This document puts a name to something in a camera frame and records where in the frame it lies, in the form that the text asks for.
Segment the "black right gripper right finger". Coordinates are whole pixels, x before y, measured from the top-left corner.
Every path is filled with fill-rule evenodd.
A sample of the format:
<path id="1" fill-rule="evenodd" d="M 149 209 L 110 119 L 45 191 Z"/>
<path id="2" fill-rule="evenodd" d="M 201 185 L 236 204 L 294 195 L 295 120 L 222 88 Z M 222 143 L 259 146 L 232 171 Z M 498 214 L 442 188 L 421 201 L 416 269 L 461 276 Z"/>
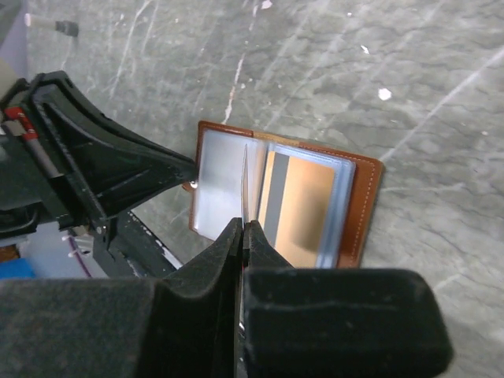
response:
<path id="1" fill-rule="evenodd" d="M 250 377 L 436 377 L 453 346 L 432 289 L 407 269 L 296 269 L 244 232 Z"/>

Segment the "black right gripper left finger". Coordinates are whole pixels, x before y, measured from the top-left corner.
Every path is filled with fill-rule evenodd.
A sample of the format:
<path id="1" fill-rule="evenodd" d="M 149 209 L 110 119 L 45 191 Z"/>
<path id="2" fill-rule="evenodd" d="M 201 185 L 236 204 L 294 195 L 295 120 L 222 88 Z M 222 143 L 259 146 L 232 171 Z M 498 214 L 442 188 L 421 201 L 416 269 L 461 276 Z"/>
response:
<path id="1" fill-rule="evenodd" d="M 234 377 L 243 225 L 164 279 L 1 282 L 4 377 Z"/>

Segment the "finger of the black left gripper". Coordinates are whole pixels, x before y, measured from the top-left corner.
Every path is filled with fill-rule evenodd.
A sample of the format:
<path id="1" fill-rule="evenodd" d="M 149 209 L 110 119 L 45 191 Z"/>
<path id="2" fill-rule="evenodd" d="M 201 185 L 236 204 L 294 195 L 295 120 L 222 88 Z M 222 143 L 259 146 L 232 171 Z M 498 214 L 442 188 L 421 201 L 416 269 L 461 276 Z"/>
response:
<path id="1" fill-rule="evenodd" d="M 107 117 L 63 71 L 38 74 L 29 111 L 45 154 L 87 218 L 107 221 L 196 178 L 196 164 Z"/>

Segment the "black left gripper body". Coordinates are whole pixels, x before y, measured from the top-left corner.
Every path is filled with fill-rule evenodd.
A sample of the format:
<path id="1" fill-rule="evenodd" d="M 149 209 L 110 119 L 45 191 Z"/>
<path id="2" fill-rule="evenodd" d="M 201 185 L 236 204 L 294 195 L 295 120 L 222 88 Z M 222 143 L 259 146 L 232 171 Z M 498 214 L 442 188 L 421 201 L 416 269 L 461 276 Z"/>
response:
<path id="1" fill-rule="evenodd" d="M 69 78 L 15 80 L 1 96 L 1 237 L 54 221 L 98 234 L 92 103 Z"/>

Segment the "gold card with stripe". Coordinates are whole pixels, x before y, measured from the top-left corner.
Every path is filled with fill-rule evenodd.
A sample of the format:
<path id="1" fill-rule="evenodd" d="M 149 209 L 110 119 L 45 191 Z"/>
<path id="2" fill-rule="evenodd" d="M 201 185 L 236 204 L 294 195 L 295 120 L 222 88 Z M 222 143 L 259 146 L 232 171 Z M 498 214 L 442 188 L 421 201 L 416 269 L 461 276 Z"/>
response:
<path id="1" fill-rule="evenodd" d="M 258 220 L 266 239 L 297 268 L 317 263 L 335 170 L 268 152 Z"/>

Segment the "brown leather card holder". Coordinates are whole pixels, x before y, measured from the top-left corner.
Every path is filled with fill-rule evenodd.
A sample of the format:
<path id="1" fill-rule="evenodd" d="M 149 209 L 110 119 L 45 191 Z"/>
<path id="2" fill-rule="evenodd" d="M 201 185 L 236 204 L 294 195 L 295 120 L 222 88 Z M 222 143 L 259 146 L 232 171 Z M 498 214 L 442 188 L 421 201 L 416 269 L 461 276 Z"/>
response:
<path id="1" fill-rule="evenodd" d="M 198 123 L 189 226 L 215 240 L 257 221 L 297 268 L 357 268 L 384 172 L 375 158 L 280 135 Z"/>

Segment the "black VIP card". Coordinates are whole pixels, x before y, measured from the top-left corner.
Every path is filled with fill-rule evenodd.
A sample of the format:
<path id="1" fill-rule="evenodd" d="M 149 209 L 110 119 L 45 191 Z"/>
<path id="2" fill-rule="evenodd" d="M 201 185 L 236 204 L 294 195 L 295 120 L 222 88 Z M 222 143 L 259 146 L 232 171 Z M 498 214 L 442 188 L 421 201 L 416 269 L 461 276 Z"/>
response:
<path id="1" fill-rule="evenodd" d="M 241 175 L 241 218 L 242 224 L 245 226 L 248 223 L 249 217 L 249 195 L 248 195 L 248 150 L 247 145 L 244 146 L 243 151 L 243 166 L 242 166 L 242 175 Z"/>

